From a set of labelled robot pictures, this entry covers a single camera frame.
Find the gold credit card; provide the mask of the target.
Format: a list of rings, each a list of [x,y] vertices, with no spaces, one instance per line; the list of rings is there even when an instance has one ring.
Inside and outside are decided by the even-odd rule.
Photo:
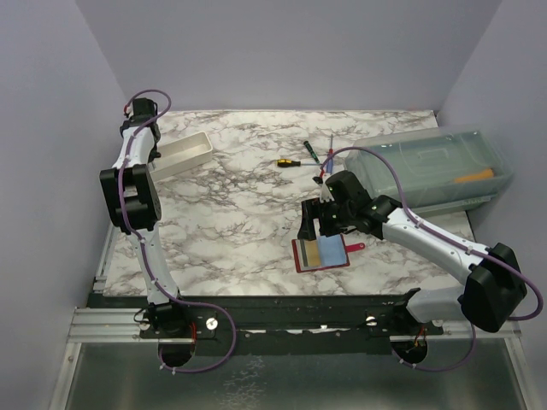
[[[317,268],[321,265],[318,242],[301,239],[299,242],[299,260],[302,269]]]

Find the red card holder wallet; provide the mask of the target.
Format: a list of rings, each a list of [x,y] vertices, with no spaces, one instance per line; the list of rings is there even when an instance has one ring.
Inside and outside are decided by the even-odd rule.
[[[300,239],[291,241],[295,268],[298,273],[315,272],[332,268],[348,267],[350,265],[350,253],[359,252],[366,248],[365,243],[346,244],[342,235],[324,237],[320,236],[318,242],[321,265],[317,268],[302,269],[299,260]]]

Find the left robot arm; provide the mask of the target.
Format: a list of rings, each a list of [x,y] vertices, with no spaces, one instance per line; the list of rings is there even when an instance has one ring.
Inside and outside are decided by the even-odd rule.
[[[162,209],[149,170],[149,164],[161,156],[157,120],[162,112],[139,92],[123,114],[121,152],[112,167],[100,172],[100,184],[111,222],[126,234],[144,275],[148,306],[139,323],[149,325],[157,335],[181,337],[189,329],[190,318],[176,302],[179,288],[162,251]]]

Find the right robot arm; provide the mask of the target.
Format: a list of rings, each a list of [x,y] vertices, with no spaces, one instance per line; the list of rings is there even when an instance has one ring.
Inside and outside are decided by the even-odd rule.
[[[301,203],[301,215],[300,240],[355,229],[415,252],[457,281],[449,288],[407,292],[392,316],[402,334],[413,334],[434,320],[467,320],[482,331],[495,333],[526,296],[510,247],[468,241],[406,211],[396,199],[372,198],[352,172],[328,178],[320,196]]]

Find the blue red screwdriver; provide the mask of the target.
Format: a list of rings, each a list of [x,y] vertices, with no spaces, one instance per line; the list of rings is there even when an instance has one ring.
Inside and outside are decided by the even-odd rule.
[[[331,135],[330,138],[329,138],[328,156],[331,156],[332,153],[333,153],[333,139],[334,139],[334,136]],[[332,174],[332,169],[333,169],[333,159],[328,161],[328,163],[325,165],[324,170],[325,170],[326,173]]]

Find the yellow black screwdriver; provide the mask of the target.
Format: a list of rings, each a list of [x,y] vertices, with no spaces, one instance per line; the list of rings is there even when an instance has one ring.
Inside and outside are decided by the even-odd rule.
[[[282,168],[288,167],[300,167],[302,163],[300,161],[294,161],[289,159],[279,159],[276,161],[276,165]]]

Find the white rectangular tray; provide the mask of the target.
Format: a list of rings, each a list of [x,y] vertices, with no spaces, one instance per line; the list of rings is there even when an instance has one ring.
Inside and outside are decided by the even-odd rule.
[[[154,182],[201,166],[213,158],[213,146],[206,132],[198,132],[158,148],[161,155],[152,163]]]

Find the green black screwdriver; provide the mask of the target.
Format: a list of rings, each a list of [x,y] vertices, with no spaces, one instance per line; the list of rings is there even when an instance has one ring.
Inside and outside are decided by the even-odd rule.
[[[315,161],[316,164],[321,164],[321,161],[318,157],[318,155],[315,153],[315,150],[314,148],[312,147],[312,145],[309,143],[308,140],[305,140],[303,142],[303,146],[306,148],[306,150],[309,152],[309,154],[311,155],[311,157],[313,158],[313,160]]]

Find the clear plastic storage box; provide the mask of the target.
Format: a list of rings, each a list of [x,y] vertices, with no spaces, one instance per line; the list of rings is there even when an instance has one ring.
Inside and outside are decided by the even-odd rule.
[[[513,169],[497,145],[477,126],[444,126],[400,132],[354,143],[344,160],[372,197],[399,199],[384,157],[400,181],[408,206],[417,214],[447,214],[477,208],[497,196]],[[465,184],[454,179],[491,168],[495,177]]]

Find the orange item in box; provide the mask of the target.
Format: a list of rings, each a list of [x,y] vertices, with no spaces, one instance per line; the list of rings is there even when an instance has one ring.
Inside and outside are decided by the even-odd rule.
[[[495,173],[491,168],[486,168],[478,173],[472,173],[469,175],[464,175],[454,179],[454,182],[457,184],[465,184],[485,179],[492,179],[495,177]]]

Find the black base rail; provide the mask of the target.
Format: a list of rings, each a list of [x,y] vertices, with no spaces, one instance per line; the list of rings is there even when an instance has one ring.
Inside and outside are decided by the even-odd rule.
[[[213,296],[183,306],[178,334],[155,334],[141,325],[146,300],[92,294],[74,313],[72,342],[155,344],[165,355],[390,354],[409,346],[422,352],[433,342],[472,336],[461,321],[426,325],[397,321],[401,296]]]

